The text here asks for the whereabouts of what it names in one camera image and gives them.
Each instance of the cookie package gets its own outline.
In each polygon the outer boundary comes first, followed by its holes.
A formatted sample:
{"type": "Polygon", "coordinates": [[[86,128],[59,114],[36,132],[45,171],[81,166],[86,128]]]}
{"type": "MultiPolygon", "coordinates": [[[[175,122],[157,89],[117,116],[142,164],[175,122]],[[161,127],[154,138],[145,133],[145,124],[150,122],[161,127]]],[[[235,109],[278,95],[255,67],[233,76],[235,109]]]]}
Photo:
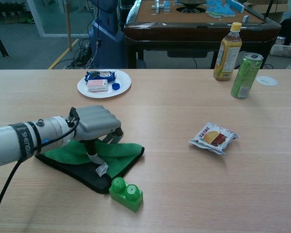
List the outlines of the cookie package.
{"type": "Polygon", "coordinates": [[[217,154],[225,154],[223,150],[236,138],[239,138],[236,133],[208,122],[189,143],[217,154]]]}

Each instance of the green can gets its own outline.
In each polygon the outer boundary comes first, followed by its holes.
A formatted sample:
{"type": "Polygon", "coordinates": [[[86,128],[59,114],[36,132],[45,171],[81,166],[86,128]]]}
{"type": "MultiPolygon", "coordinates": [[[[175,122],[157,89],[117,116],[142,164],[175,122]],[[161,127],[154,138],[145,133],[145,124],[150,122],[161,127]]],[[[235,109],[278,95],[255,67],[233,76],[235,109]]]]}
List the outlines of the green can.
{"type": "Polygon", "coordinates": [[[245,99],[252,87],[252,84],[262,65],[263,56],[257,53],[248,52],[242,59],[241,67],[238,70],[231,95],[238,99],[245,99]]]}

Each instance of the black band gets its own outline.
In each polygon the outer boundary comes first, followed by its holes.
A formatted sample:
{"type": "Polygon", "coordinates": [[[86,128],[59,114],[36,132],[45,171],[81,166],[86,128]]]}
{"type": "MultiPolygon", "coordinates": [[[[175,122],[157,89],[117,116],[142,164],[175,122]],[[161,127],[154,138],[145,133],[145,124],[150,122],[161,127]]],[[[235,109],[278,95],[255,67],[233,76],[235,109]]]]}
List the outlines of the black band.
{"type": "MultiPolygon", "coordinates": [[[[39,133],[36,125],[33,124],[31,121],[28,121],[27,123],[31,125],[31,127],[34,131],[35,137],[37,139],[37,146],[39,146],[41,144],[41,137],[40,137],[40,133],[39,133]]],[[[41,148],[37,150],[37,154],[39,154],[40,152],[41,152],[41,148]]]]}
{"type": "Polygon", "coordinates": [[[20,160],[23,162],[30,158],[34,153],[31,133],[24,123],[12,124],[10,126],[13,127],[17,134],[20,152],[22,154],[20,160]]]}

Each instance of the plastic bottle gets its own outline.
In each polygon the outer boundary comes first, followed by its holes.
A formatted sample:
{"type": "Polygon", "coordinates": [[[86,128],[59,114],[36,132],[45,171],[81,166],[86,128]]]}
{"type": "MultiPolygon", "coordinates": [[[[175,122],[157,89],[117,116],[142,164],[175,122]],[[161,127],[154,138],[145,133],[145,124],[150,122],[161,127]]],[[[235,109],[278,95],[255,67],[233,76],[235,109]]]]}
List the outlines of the plastic bottle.
{"type": "Polygon", "coordinates": [[[242,46],[239,36],[241,23],[233,23],[230,33],[223,38],[218,53],[213,76],[218,81],[229,81],[237,60],[237,55],[242,46]]]}

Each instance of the food wrapper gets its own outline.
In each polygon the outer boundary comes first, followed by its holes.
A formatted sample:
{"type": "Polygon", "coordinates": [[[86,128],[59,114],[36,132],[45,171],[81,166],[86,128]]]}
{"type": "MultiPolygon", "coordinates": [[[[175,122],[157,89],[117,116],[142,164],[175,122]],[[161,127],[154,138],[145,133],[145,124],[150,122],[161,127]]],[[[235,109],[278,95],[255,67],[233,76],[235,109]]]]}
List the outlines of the food wrapper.
{"type": "Polygon", "coordinates": [[[86,72],[85,81],[97,80],[97,79],[106,79],[108,82],[113,82],[115,80],[114,71],[90,71],[86,72]]]}
{"type": "Polygon", "coordinates": [[[223,150],[236,138],[239,138],[236,133],[208,122],[189,143],[217,154],[225,154],[223,150]]]}

